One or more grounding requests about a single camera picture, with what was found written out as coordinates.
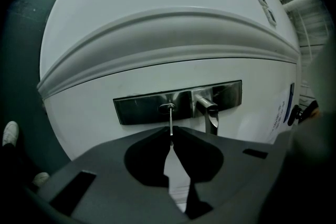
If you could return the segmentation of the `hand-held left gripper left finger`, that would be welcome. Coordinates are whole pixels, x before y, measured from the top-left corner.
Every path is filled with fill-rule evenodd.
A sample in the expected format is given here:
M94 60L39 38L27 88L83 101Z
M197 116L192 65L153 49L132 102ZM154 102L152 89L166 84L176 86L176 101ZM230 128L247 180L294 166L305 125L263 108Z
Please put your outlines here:
M99 144L54 173L38 196L74 221L182 221L164 175L170 130Z

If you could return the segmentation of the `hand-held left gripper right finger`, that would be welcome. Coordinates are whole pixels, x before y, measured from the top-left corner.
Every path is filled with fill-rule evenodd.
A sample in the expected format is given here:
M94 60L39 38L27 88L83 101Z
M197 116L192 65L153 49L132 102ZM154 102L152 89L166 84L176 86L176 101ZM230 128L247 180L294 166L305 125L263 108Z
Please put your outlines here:
M186 215L199 223L257 223L286 155L273 144L173 127L173 148L191 179Z

